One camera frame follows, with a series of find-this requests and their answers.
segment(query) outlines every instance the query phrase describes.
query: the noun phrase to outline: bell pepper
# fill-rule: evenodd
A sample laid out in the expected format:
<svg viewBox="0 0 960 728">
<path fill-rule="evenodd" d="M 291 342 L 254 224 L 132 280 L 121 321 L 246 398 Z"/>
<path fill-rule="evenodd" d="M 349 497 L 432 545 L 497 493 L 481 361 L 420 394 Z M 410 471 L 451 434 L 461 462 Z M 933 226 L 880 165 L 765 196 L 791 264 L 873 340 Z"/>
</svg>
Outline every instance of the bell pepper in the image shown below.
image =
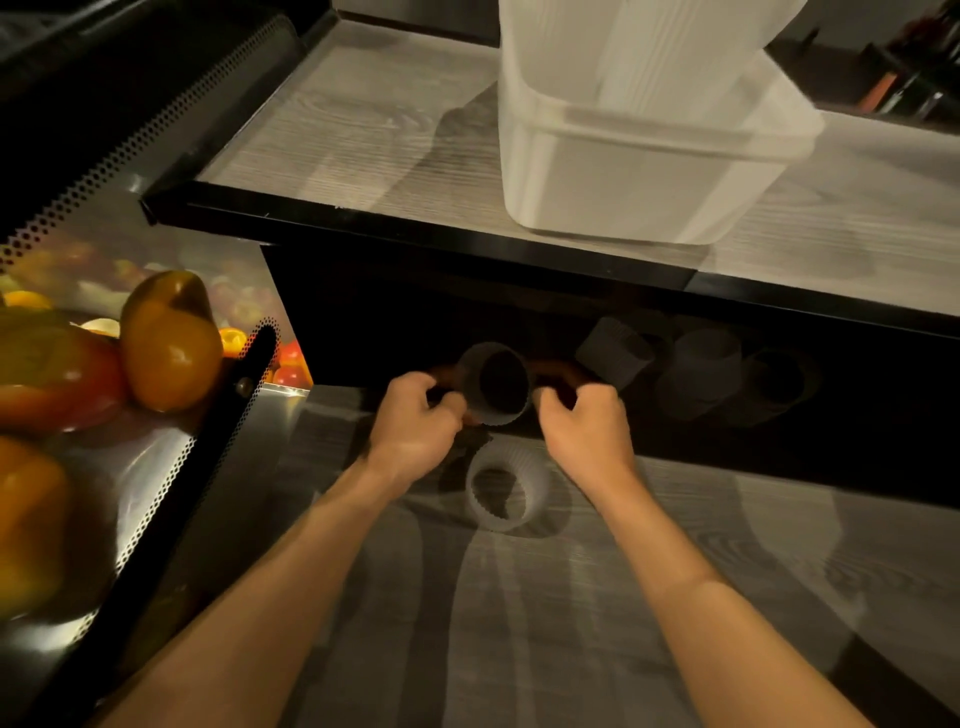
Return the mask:
<svg viewBox="0 0 960 728">
<path fill-rule="evenodd" d="M 247 334 L 239 328 L 221 328 L 220 340 L 224 343 L 224 356 L 235 359 L 247 343 Z"/>
<path fill-rule="evenodd" d="M 205 398 L 220 374 L 224 345 L 204 283 L 187 271 L 140 283 L 120 316 L 120 354 L 145 407 L 176 412 Z"/>
<path fill-rule="evenodd" d="M 33 291 L 11 291 L 3 295 L 3 303 L 9 306 L 23 306 L 24 308 L 37 308 L 40 310 L 50 310 L 54 307 L 53 302 L 42 293 Z"/>
<path fill-rule="evenodd" d="M 0 308 L 0 430 L 99 425 L 127 400 L 116 346 L 53 311 Z"/>
<path fill-rule="evenodd" d="M 60 588 L 69 496 L 56 460 L 0 436 L 0 620 L 35 609 Z"/>
</svg>

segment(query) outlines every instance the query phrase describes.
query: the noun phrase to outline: tomato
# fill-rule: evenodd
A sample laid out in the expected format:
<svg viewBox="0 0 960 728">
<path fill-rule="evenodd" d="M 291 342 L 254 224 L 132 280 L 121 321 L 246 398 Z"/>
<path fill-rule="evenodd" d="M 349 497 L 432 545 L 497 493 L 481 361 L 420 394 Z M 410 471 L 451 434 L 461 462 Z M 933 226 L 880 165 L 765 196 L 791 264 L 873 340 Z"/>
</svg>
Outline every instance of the tomato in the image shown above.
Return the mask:
<svg viewBox="0 0 960 728">
<path fill-rule="evenodd" d="M 274 373 L 274 384 L 297 389 L 309 389 L 313 382 L 302 367 L 280 367 Z"/>
<path fill-rule="evenodd" d="M 276 359 L 281 367 L 300 367 L 303 369 L 306 372 L 307 379 L 310 380 L 310 384 L 313 384 L 313 377 L 310 376 L 310 370 L 307 369 L 300 343 L 296 339 L 289 344 L 282 345 Z"/>
<path fill-rule="evenodd" d="M 113 418 L 126 400 L 111 341 L 53 311 L 0 309 L 0 429 L 83 429 Z"/>
</svg>

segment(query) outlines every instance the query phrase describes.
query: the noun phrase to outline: cherry tomato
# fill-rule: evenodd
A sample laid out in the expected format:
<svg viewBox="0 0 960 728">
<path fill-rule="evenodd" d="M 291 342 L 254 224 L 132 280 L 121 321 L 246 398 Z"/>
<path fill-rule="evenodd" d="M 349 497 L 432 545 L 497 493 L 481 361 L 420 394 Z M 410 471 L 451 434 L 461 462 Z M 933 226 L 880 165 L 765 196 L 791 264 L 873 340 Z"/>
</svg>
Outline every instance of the cherry tomato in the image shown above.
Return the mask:
<svg viewBox="0 0 960 728">
<path fill-rule="evenodd" d="M 280 367 L 274 374 L 274 384 L 283 387 L 309 389 L 312 383 L 309 375 L 302 367 Z"/>
<path fill-rule="evenodd" d="M 284 344 L 280 347 L 277 361 L 281 367 L 302 368 L 306 372 L 306 377 L 310 381 L 310 384 L 313 384 L 313 377 L 310 375 L 310 370 L 306 366 L 306 359 L 303 358 L 303 351 L 300 348 L 300 343 L 298 343 L 296 339 L 291 341 L 289 344 Z"/>
</svg>

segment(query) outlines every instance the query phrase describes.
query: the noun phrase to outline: silicone cup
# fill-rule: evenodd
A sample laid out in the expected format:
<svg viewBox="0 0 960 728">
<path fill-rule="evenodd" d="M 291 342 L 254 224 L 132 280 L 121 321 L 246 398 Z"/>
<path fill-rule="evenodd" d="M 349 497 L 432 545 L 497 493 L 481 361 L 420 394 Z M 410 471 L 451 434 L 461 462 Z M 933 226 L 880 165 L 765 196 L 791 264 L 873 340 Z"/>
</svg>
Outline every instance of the silicone cup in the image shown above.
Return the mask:
<svg viewBox="0 0 960 728">
<path fill-rule="evenodd" d="M 757 386 L 761 376 L 777 376 L 778 369 L 790 364 L 796 368 L 803 385 L 793 397 L 771 400 Z M 790 350 L 763 349 L 744 361 L 744 387 L 721 410 L 728 425 L 753 427 L 772 420 L 796 404 L 808 400 L 820 387 L 820 371 L 808 356 Z"/>
<path fill-rule="evenodd" d="M 619 392 L 657 356 L 636 331 L 612 316 L 604 316 L 573 358 Z"/>
<path fill-rule="evenodd" d="M 702 328 L 677 339 L 671 379 L 693 400 L 717 402 L 742 385 L 740 342 L 720 328 Z"/>
<path fill-rule="evenodd" d="M 516 357 L 517 361 L 523 366 L 527 381 L 527 399 L 523 407 L 518 412 L 504 412 L 501 409 L 493 407 L 484 396 L 480 388 L 480 373 L 484 365 L 492 356 L 501 352 L 509 352 Z M 474 344 L 464 352 L 456 366 L 457 390 L 463 393 L 467 400 L 467 407 L 470 414 L 473 415 L 482 425 L 501 426 L 511 423 L 517 417 L 526 412 L 530 406 L 530 396 L 533 389 L 533 376 L 527 368 L 523 357 L 516 353 L 510 347 L 498 344 L 494 341 L 484 342 L 483 344 Z"/>
<path fill-rule="evenodd" d="M 523 491 L 523 515 L 517 519 L 501 519 L 488 511 L 477 499 L 473 481 L 483 471 L 502 470 L 516 478 Z M 550 495 L 550 471 L 543 453 L 502 438 L 494 439 L 480 448 L 467 470 L 467 503 L 474 518 L 490 531 L 510 531 L 532 521 L 546 508 Z"/>
</svg>

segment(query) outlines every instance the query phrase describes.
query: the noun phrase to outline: screw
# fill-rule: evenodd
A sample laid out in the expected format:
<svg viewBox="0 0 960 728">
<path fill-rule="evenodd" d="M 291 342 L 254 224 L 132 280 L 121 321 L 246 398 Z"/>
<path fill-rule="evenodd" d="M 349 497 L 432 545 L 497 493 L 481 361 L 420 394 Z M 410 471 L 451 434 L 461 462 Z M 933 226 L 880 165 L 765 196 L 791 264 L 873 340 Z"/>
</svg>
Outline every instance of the screw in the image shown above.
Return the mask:
<svg viewBox="0 0 960 728">
<path fill-rule="evenodd" d="M 244 376 L 236 383 L 234 389 L 244 400 L 248 400 L 250 395 L 253 394 L 253 380 Z"/>
</svg>

